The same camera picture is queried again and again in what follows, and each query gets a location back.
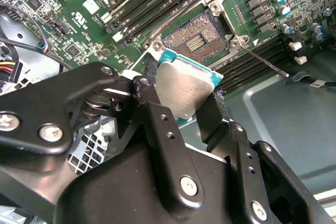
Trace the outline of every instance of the motherboard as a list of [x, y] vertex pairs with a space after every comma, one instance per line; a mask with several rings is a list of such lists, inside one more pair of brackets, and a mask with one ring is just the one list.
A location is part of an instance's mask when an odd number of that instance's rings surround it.
[[[336, 24], [336, 0], [0, 1], [35, 18], [49, 50], [73, 68], [102, 61], [118, 71], [143, 71], [148, 57], [157, 60], [169, 48], [225, 72], [223, 67], [246, 55], [238, 45], [268, 57], [267, 45], [278, 39], [281, 48], [301, 43], [299, 51], [292, 46], [292, 53], [284, 52], [289, 63], [333, 37]], [[25, 15], [10, 8], [2, 11], [39, 36]]]

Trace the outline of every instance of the black cable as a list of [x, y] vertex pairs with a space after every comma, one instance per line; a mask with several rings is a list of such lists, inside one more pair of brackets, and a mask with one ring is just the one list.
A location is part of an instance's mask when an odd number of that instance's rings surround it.
[[[6, 36], [4, 30], [2, 29], [1, 26], [0, 26], [0, 36], [8, 39], [8, 37]], [[13, 45], [9, 45], [9, 44], [6, 44], [6, 46], [7, 46], [7, 49], [8, 49], [8, 53], [12, 58], [12, 61], [19, 62], [20, 61], [19, 54], [17, 53], [15, 47]]]
[[63, 67], [67, 68], [68, 70], [72, 69], [72, 67], [69, 64], [63, 62], [53, 52], [42, 53], [37, 47], [31, 46], [31, 45], [28, 45], [28, 44], [25, 44], [25, 43], [17, 42], [17, 41], [14, 41], [14, 40], [5, 39], [5, 38], [2, 38], [2, 37], [0, 37], [0, 42], [5, 43], [5, 44], [9, 44], [9, 45], [12, 45], [12, 46], [15, 46], [15, 47], [21, 47], [21, 48], [24, 48], [24, 49], [28, 49], [28, 50], [33, 51], [33, 52], [38, 52], [39, 54], [45, 55], [48, 58], [53, 59], [54, 61], [56, 61], [57, 63], [59, 63]]
[[9, 74], [9, 75], [12, 75], [11, 72], [9, 72], [8, 70], [5, 70], [5, 69], [0, 69], [0, 72], [5, 72], [5, 73], [7, 73], [7, 74]]
[[326, 87], [336, 87], [336, 82], [327, 81], [324, 86]]
[[47, 40], [46, 36], [44, 35], [42, 28], [41, 28], [41, 27], [39, 26], [39, 24], [38, 24], [38, 23], [37, 23], [37, 22], [30, 16], [29, 13], [25, 12], [25, 11], [22, 10], [20, 7], [17, 7], [17, 6], [11, 5], [11, 4], [6, 4], [6, 3], [3, 3], [3, 2], [0, 2], [0, 6], [4, 6], [4, 7], [8, 7], [8, 8], [17, 10], [17, 11], [23, 13], [24, 15], [26, 15], [26, 17], [27, 17], [27, 18], [28, 18], [28, 19], [29, 19], [29, 20], [36, 26], [36, 28], [37, 28], [38, 31], [40, 32], [44, 45], [45, 45], [45, 46], [48, 46], [48, 40]]

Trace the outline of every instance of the black plastic bracket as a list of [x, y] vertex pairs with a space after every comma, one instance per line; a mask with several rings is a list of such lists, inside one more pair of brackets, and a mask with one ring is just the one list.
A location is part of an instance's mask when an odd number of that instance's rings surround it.
[[[132, 87], [138, 105], [134, 121], [141, 121], [145, 128], [161, 201], [179, 218], [189, 217], [200, 209], [205, 194], [175, 118], [169, 108], [160, 105], [151, 81], [135, 77]], [[182, 189], [181, 179], [185, 177], [195, 183], [195, 195]]]
[[230, 213], [237, 223], [273, 223], [257, 153], [244, 128], [222, 117], [214, 95], [196, 112], [208, 152], [230, 164]]
[[282, 223], [334, 223], [275, 148], [259, 141], [253, 149], [264, 171], [271, 209]]
[[[95, 62], [1, 96], [0, 113], [15, 115], [20, 122], [14, 130], [0, 131], [0, 163], [41, 172], [59, 167], [72, 145], [72, 127], [84, 100], [118, 78], [115, 70]], [[47, 124], [62, 130], [60, 140], [39, 136]]]

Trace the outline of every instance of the green circuit board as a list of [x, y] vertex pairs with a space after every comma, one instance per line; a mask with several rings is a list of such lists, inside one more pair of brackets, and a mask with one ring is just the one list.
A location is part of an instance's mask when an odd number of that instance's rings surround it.
[[[144, 43], [155, 27], [165, 20], [169, 20], [176, 13], [182, 11], [183, 8], [188, 7], [188, 5], [195, 5], [195, 3], [201, 0], [176, 0], [176, 3], [165, 1], [160, 5], [155, 4], [160, 0], [148, 0], [147, 4], [139, 6], [131, 15], [127, 16], [125, 19], [126, 25], [121, 25], [110, 30], [108, 28], [113, 27], [111, 23], [118, 19], [118, 13], [122, 14], [140, 0], [1, 1], [21, 7], [37, 19], [47, 34], [50, 44], [53, 46], [52, 51], [71, 66], [76, 67], [88, 62], [102, 61], [118, 71], [122, 71], [123, 69], [130, 68], [143, 54], [145, 51]], [[282, 24], [289, 24], [293, 30], [299, 30], [306, 41], [306, 47], [310, 48], [318, 47], [318, 43], [320, 42], [314, 38], [314, 34], [310, 31], [313, 23], [323, 26], [325, 37], [334, 30], [334, 14], [326, 16], [323, 13], [326, 8], [332, 11], [336, 0], [287, 0], [285, 3], [275, 3], [273, 0], [259, 1], [266, 1], [267, 3], [264, 6], [269, 13], [266, 21], [269, 24], [267, 30], [262, 30], [261, 28], [265, 23], [261, 25], [256, 23], [256, 17], [253, 17], [251, 14], [251, 9], [253, 8], [248, 6], [248, 0], [223, 1], [223, 7], [229, 21], [232, 23], [234, 33], [239, 36], [247, 35], [249, 37], [247, 45], [249, 49], [258, 47], [278, 36], [281, 33], [280, 27]], [[278, 9], [281, 5], [291, 8], [289, 15], [283, 16], [278, 14]], [[141, 16], [144, 10], [146, 16], [138, 22], [132, 22]], [[190, 11], [172, 20], [161, 31], [161, 38], [185, 26], [189, 20], [207, 10], [209, 10], [207, 6], [202, 4], [195, 5]], [[25, 23], [38, 35], [36, 29], [22, 14], [12, 10], [8, 10], [8, 13], [14, 19]], [[140, 32], [130, 33], [129, 30], [125, 32], [123, 39], [116, 41], [114, 36], [127, 27], [127, 22], [134, 23], [135, 31], [138, 29]], [[214, 23], [220, 26], [221, 20], [215, 17]], [[219, 52], [203, 57], [201, 63], [209, 66], [228, 54], [229, 50], [223, 48]], [[145, 58], [137, 65], [135, 68], [136, 71], [143, 69], [144, 61]]]

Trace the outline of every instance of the cable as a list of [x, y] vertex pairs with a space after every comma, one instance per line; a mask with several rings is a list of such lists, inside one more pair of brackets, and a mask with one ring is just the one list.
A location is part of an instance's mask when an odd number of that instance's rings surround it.
[[336, 87], [336, 82], [327, 81], [324, 86], [326, 87]]
[[0, 66], [0, 70], [7, 70], [7, 71], [9, 71], [9, 72], [13, 72], [13, 69], [12, 69], [12, 68], [5, 67], [5, 66]]
[[241, 47], [242, 50], [246, 51], [247, 53], [249, 53], [250, 55], [252, 55], [253, 57], [257, 58], [258, 60], [262, 61], [263, 63], [265, 63], [267, 66], [269, 66], [271, 69], [273, 69], [275, 72], [282, 74], [283, 76], [289, 77], [289, 74], [284, 72], [283, 70], [277, 68], [276, 66], [274, 66], [272, 63], [268, 62], [267, 60], [265, 60], [263, 57], [260, 57], [259, 55], [255, 54], [254, 52], [252, 52], [251, 50], [248, 50], [245, 47]]
[[39, 24], [30, 16], [29, 13], [25, 12], [24, 10], [22, 10], [20, 7], [17, 7], [17, 6], [14, 6], [14, 5], [11, 5], [11, 4], [6, 4], [6, 3], [3, 3], [3, 2], [0, 2], [0, 6], [4, 6], [4, 7], [8, 7], [8, 8], [11, 8], [11, 9], [14, 9], [14, 10], [17, 10], [21, 13], [23, 13], [24, 15], [27, 16], [27, 18], [36, 26], [36, 28], [38, 29], [38, 31], [40, 32], [41, 34], [41, 37], [42, 37], [42, 40], [43, 40], [43, 43], [44, 43], [44, 46], [48, 49], [48, 40], [46, 38], [46, 36], [44, 35], [43, 33], [43, 30], [42, 28], [39, 26]]
[[[4, 30], [2, 29], [1, 26], [0, 26], [0, 36], [8, 39], [8, 37], [6, 36]], [[8, 53], [11, 56], [12, 60], [15, 61], [15, 62], [19, 62], [20, 61], [19, 54], [17, 53], [15, 47], [13, 47], [11, 45], [6, 45], [6, 47], [8, 49]]]
[[[17, 42], [17, 41], [14, 41], [14, 40], [5, 39], [5, 38], [0, 37], [0, 42], [5, 43], [5, 44], [9, 44], [9, 45], [12, 45], [12, 46], [15, 46], [15, 47], [21, 47], [21, 48], [24, 48], [24, 49], [28, 49], [28, 50], [33, 51], [33, 52], [41, 53], [41, 51], [34, 46], [24, 44], [24, 43], [21, 43], [21, 42]], [[69, 70], [72, 69], [72, 67], [69, 64], [63, 62], [53, 52], [47, 52], [43, 55], [47, 56], [50, 59], [53, 59], [54, 61], [56, 61], [57, 63], [59, 63], [60, 65], [62, 65], [63, 67], [65, 67]]]
[[1, 61], [0, 65], [15, 65], [15, 62], [7, 62], [7, 61]]

